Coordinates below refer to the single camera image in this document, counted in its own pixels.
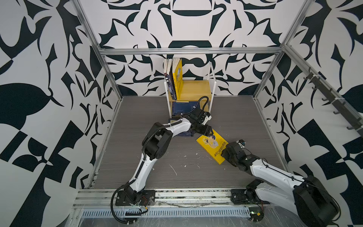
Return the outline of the purple book with old man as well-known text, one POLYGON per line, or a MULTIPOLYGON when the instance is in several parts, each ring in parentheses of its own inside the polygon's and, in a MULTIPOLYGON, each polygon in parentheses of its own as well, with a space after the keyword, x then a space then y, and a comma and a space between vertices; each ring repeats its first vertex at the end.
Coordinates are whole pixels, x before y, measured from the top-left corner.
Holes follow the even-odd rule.
POLYGON ((172 63, 170 64, 170 71, 169 71, 168 75, 165 76, 165 80, 167 82, 168 90, 170 92, 172 100, 177 100, 175 86, 174 86, 174 79, 173 79, 172 71, 171 71, 172 63))

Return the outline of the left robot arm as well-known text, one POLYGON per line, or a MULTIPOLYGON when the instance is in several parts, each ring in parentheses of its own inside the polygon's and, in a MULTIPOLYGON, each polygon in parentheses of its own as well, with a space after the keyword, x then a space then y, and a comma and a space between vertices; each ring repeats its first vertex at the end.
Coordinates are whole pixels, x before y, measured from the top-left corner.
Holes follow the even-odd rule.
POLYGON ((209 112, 194 109, 172 123, 155 123, 142 142, 140 162, 125 191, 134 196, 144 190, 154 164, 166 153, 173 137, 188 131, 204 136, 213 135, 212 127, 207 125, 211 118, 209 112))

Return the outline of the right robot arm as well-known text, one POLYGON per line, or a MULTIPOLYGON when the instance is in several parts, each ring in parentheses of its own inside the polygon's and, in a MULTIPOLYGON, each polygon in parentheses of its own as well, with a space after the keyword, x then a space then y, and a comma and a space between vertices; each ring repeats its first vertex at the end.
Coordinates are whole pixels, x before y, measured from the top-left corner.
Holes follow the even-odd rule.
POLYGON ((233 189, 233 204, 272 203, 295 215, 308 227, 326 227, 338 220, 341 208, 314 176, 298 176, 279 169, 245 148, 245 141, 232 142, 221 156, 255 179, 245 189, 233 189))

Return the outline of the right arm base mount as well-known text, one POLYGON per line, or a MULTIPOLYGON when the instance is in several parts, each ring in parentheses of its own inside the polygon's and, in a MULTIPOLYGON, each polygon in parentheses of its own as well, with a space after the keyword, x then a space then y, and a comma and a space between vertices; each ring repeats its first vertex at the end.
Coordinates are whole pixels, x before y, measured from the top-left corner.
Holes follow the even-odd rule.
POLYGON ((254 190, 252 189, 231 189, 231 202, 234 205, 242 204, 257 204, 266 205, 270 204, 268 201, 261 200, 254 190))

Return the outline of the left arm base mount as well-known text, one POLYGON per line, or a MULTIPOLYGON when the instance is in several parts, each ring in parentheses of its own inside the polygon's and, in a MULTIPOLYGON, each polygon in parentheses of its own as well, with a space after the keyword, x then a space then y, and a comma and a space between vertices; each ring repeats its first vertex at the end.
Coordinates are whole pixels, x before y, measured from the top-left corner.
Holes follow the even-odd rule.
POLYGON ((155 202, 155 190, 142 190, 138 193, 134 191, 120 190, 116 196, 116 206, 148 206, 153 205, 155 202))

